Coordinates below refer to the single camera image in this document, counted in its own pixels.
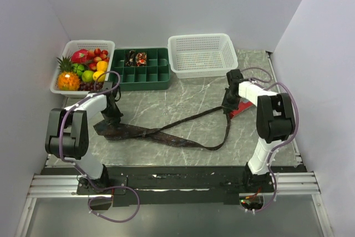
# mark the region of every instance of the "yellow fruit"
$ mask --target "yellow fruit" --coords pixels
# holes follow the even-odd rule
[[[62,72],[58,76],[59,90],[77,91],[80,87],[80,79],[74,72]]]
[[[103,74],[104,72],[102,71],[102,70],[99,70],[98,72],[94,72],[94,75],[93,75],[93,79],[94,79],[94,81],[95,82],[98,82],[98,83],[103,83],[104,81],[105,81],[105,76],[106,76],[106,74],[105,75],[102,75],[100,78],[99,78],[99,76],[101,75],[101,74]]]
[[[98,64],[96,64],[96,68],[98,71],[105,72],[108,68],[109,64],[106,61],[99,61]]]

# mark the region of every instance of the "black base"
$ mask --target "black base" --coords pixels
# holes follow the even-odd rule
[[[249,184],[245,167],[107,167],[110,185],[126,185],[135,189],[141,204],[182,204],[182,203],[224,203],[239,204],[240,193],[273,192],[269,184],[271,177],[253,180]],[[307,172],[303,165],[294,167],[272,167],[274,172]],[[44,168],[42,175],[78,174],[74,168]],[[112,194],[94,191],[80,179],[79,195]],[[136,197],[126,190],[115,190],[113,206],[136,204]]]

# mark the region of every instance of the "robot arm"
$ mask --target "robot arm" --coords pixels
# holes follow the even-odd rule
[[[111,82],[105,82],[103,88],[112,88]],[[108,173],[105,165],[101,164],[92,153],[88,152],[89,132],[88,120],[101,112],[104,119],[109,124],[120,123],[123,116],[115,103],[117,91],[92,97],[96,93],[89,93],[85,103],[74,109],[66,123],[65,128],[70,128],[69,132],[63,134],[63,154],[64,159],[81,169],[86,175],[94,180],[98,186],[108,186]],[[48,154],[53,154],[57,158],[59,155],[59,131],[65,113],[73,106],[65,109],[55,108],[50,111],[47,135],[45,140],[45,150]]]
[[[275,93],[244,79],[240,70],[227,73],[229,88],[222,103],[224,112],[237,109],[241,98],[257,106],[256,129],[258,143],[247,163],[251,175],[268,173],[267,157],[271,150],[285,141],[295,131],[295,117],[291,98],[287,93]]]

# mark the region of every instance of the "white wall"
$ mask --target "white wall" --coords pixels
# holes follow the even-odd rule
[[[301,0],[49,0],[71,39],[118,47],[167,46],[179,34],[230,35],[239,48],[273,51]]]
[[[44,165],[49,91],[67,37],[47,0],[0,0],[0,236],[13,236],[32,176]]]
[[[300,109],[297,138],[336,236],[355,236],[355,0],[303,0],[272,56]]]

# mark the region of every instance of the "lime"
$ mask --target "lime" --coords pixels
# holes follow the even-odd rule
[[[92,70],[86,70],[82,75],[82,80],[84,83],[91,83],[93,79],[94,72]]]
[[[78,63],[73,64],[73,72],[76,73],[79,77],[83,75],[84,71],[85,71],[84,65]]]

